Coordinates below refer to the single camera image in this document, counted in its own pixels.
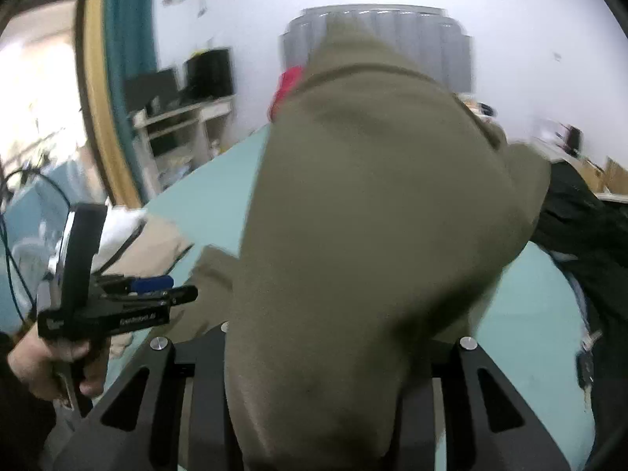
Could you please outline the left hand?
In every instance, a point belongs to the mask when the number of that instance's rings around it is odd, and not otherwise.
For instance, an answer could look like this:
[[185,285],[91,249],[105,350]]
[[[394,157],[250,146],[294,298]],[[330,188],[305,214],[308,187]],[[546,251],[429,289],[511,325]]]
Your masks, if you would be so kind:
[[34,324],[9,351],[7,364],[17,380],[36,398],[52,401],[63,396],[55,378],[61,364],[83,363],[84,379],[79,387],[80,393],[94,399],[103,393],[110,348],[109,339],[97,343],[95,351],[87,340],[46,340],[39,336],[38,326]]

